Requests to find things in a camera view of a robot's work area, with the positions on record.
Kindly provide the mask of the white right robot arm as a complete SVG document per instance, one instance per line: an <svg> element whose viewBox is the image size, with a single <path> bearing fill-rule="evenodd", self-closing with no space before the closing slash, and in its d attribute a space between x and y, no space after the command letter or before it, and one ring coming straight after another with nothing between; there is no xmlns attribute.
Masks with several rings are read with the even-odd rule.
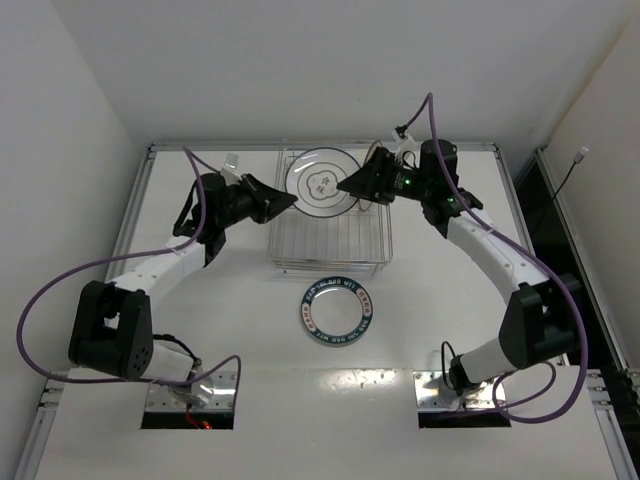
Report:
<svg viewBox="0 0 640 480"><path fill-rule="evenodd" d="M452 359L450 389L463 395L502 374L576 350L579 283L570 275L554 278L517 244L500 238L480 200L458 186L456 145L425 141L419 158L418 166L408 167L377 147L337 187L381 205L398 197L419 202L426 221L474 261L505 301L496 338Z"/></svg>

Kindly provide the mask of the white plate with green rings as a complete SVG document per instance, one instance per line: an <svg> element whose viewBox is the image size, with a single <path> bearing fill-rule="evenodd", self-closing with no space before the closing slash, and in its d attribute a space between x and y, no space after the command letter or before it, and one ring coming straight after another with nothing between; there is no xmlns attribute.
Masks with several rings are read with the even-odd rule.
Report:
<svg viewBox="0 0 640 480"><path fill-rule="evenodd" d="M294 208L313 218L333 218L348 212L357 202L338 184L356 173L358 161L348 152L320 147L297 156L286 170L284 186L297 197Z"/></svg>

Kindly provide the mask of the white plate with orange sunburst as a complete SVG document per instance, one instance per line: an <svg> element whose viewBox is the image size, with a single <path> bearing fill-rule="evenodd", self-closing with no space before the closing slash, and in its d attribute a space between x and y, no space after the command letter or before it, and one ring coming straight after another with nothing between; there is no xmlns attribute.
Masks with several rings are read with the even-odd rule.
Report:
<svg viewBox="0 0 640 480"><path fill-rule="evenodd" d="M374 157L375 151L378 148L382 148L384 146L381 140L375 140L368 148L365 158L363 160L361 168L364 169ZM357 207L359 212L367 212L374 203L378 203L379 200L379 181L373 179L372 192L366 198L359 198L357 202Z"/></svg>

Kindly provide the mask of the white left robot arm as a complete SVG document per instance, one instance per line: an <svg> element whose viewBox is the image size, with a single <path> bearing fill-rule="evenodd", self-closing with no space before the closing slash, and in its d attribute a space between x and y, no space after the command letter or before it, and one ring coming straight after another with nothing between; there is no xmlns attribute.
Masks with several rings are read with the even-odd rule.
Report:
<svg viewBox="0 0 640 480"><path fill-rule="evenodd" d="M265 224L297 200L251 174L233 181L207 173L193 183L166 246L133 270L81 291L68 347L69 360L121 380L189 379L188 354L155 344L152 311L183 280L220 253L231 226Z"/></svg>

